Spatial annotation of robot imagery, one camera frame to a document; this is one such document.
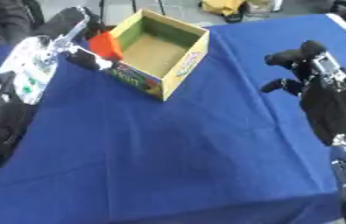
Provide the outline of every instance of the printed label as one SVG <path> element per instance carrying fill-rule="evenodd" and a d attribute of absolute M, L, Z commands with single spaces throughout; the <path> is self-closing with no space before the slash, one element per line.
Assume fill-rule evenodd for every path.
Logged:
<path fill-rule="evenodd" d="M 186 76 L 189 74 L 190 70 L 196 65 L 198 59 L 199 59 L 200 53 L 199 52 L 192 52 L 187 56 L 187 59 L 181 66 L 177 76 Z"/>
<path fill-rule="evenodd" d="M 119 80 L 131 84 L 150 95 L 155 95 L 158 98 L 162 97 L 160 80 L 156 80 L 133 67 L 119 64 L 117 67 L 111 69 L 111 74 L 116 76 Z"/>

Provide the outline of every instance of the black glove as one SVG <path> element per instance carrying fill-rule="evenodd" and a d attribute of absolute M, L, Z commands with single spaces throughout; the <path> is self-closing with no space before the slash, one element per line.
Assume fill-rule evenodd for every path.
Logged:
<path fill-rule="evenodd" d="M 336 91 L 321 84 L 320 75 L 313 69 L 312 59 L 326 52 L 325 47 L 314 41 L 305 42 L 299 50 L 287 50 L 266 56 L 268 65 L 282 66 L 298 80 L 278 79 L 266 84 L 261 90 L 269 93 L 282 88 L 287 93 L 301 97 L 300 106 L 314 133 L 330 146 L 338 134 L 346 134 L 346 86 L 344 91 Z"/>

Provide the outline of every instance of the table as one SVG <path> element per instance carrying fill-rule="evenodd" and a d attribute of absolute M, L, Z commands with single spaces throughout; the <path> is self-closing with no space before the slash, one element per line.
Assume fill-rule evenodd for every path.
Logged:
<path fill-rule="evenodd" d="M 314 39 L 346 67 L 346 30 L 313 15 L 210 28 L 209 54 L 167 102 L 62 60 L 0 170 L 0 223 L 324 223 L 339 204 L 329 149 L 291 77 L 264 56 Z M 0 48 L 0 63 L 9 49 Z"/>

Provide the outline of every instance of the floor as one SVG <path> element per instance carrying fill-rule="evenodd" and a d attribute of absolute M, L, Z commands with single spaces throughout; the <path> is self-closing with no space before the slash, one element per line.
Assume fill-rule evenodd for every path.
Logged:
<path fill-rule="evenodd" d="M 45 17 L 48 19 L 58 11 L 74 6 L 84 5 L 94 13 L 100 14 L 100 0 L 39 0 Z M 148 9 L 165 13 L 168 17 L 183 20 L 198 25 L 223 25 L 222 17 L 210 15 L 198 8 L 199 0 L 105 0 L 105 11 L 103 21 L 107 25 L 116 25 L 133 13 L 134 9 Z M 257 17 L 246 17 L 245 21 L 266 18 L 282 18 L 294 15 L 310 13 L 327 13 L 334 0 L 285 0 L 283 10 L 277 13 L 264 14 Z M 342 220 L 333 224 L 342 224 Z"/>

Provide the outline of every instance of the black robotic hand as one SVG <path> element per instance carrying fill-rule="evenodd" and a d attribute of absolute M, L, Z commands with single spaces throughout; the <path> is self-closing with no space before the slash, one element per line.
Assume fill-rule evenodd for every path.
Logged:
<path fill-rule="evenodd" d="M 307 41 L 300 49 L 266 56 L 265 62 L 292 71 L 298 80 L 273 80 L 262 87 L 263 92 L 282 88 L 299 96 L 311 128 L 327 146 L 336 135 L 346 135 L 346 69 L 324 46 Z"/>

